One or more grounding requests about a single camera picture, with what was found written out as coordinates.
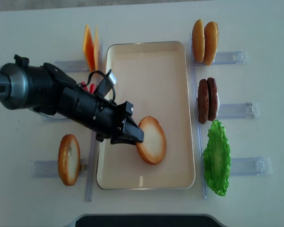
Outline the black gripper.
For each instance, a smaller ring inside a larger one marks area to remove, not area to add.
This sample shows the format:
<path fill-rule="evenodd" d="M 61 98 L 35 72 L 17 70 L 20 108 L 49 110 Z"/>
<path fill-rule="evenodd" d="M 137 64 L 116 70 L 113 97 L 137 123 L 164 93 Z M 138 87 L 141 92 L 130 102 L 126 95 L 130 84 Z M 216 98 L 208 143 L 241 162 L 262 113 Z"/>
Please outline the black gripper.
<path fill-rule="evenodd" d="M 142 143 L 144 132 L 132 119 L 133 104 L 109 104 L 105 99 L 78 87 L 65 87 L 59 100 L 59 113 L 93 130 L 96 140 L 111 144 Z"/>

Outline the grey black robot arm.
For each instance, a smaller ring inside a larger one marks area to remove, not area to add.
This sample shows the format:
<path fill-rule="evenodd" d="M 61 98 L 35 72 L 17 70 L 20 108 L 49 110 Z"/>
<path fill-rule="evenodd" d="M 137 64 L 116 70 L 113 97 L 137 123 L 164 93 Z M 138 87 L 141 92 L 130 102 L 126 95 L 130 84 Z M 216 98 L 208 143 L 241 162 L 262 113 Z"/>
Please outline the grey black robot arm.
<path fill-rule="evenodd" d="M 144 133 L 132 119 L 133 104 L 126 101 L 117 105 L 105 95 L 114 92 L 110 80 L 113 73 L 99 70 L 89 74 L 102 76 L 94 93 L 85 90 L 60 68 L 44 63 L 29 65 L 29 59 L 14 56 L 15 63 L 7 63 L 0 69 L 0 102 L 10 110 L 30 108 L 37 113 L 59 113 L 96 132 L 96 140 L 109 139 L 111 144 L 136 144 L 143 142 Z"/>

